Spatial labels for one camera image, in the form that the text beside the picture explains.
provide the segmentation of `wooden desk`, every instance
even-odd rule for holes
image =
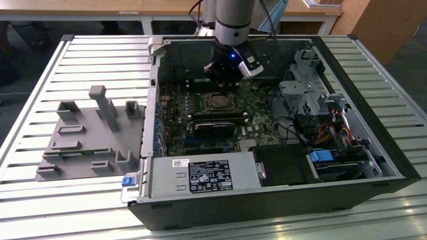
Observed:
[[[0,0],[0,20],[140,20],[144,0]]]
[[[354,34],[383,65],[427,17],[427,0],[345,0],[331,34]]]
[[[144,34],[152,35],[152,21],[190,21],[187,16],[196,0],[144,0],[142,5],[142,25]],[[343,11],[337,8],[309,8],[303,0],[290,0],[282,22],[323,22],[319,34],[331,32],[337,18]]]

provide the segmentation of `white table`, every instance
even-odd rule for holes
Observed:
[[[59,43],[0,148],[0,239],[377,240],[426,235],[426,113],[358,40],[323,40],[423,177],[419,182],[345,211],[151,232],[120,201],[120,176],[34,181],[59,101],[94,107],[88,89],[100,84],[116,106],[147,100],[148,36],[75,36]]]

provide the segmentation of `metal bracket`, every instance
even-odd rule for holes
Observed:
[[[148,39],[148,54],[155,56],[164,51],[163,36],[152,36]]]

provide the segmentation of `cable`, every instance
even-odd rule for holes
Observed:
[[[32,93],[31,92],[11,92],[11,93],[2,93],[0,96],[16,95],[16,94],[32,94]]]
[[[196,6],[202,4],[204,0],[199,0],[195,5],[192,5],[190,11],[188,11],[188,17],[198,23],[198,28],[202,26],[202,22],[192,16],[192,11],[195,10]]]
[[[269,21],[270,21],[271,33],[273,33],[274,47],[273,47],[273,52],[271,52],[271,54],[269,56],[269,58],[271,59],[273,56],[275,55],[277,47],[278,47],[277,30],[275,30],[274,20],[273,20],[273,17],[270,16],[265,0],[259,0],[259,4],[262,6],[262,9],[266,12],[266,15],[267,15],[267,18],[269,18]]]
[[[418,25],[417,31],[415,31],[415,33],[413,34],[413,37],[419,33],[419,30],[421,30],[421,25]]]

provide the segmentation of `floor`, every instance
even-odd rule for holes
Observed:
[[[16,22],[16,29],[23,36],[31,36],[32,28],[26,23]],[[139,22],[120,22],[120,28],[127,34],[143,34]],[[54,45],[46,49],[34,51],[20,37],[18,31],[10,27],[10,42],[15,47],[16,56],[11,61],[14,68],[19,72],[19,80],[12,84],[0,87],[0,143],[3,143],[15,120],[20,114],[30,93],[38,83],[39,77],[46,69],[56,44],[64,34],[98,35],[103,30],[99,22],[47,22],[48,36]],[[180,23],[164,23],[154,26],[155,31],[164,34],[180,33],[191,34],[194,26],[183,26]],[[427,111],[427,19],[419,26],[419,31],[413,36],[395,57],[386,66],[414,100]]]

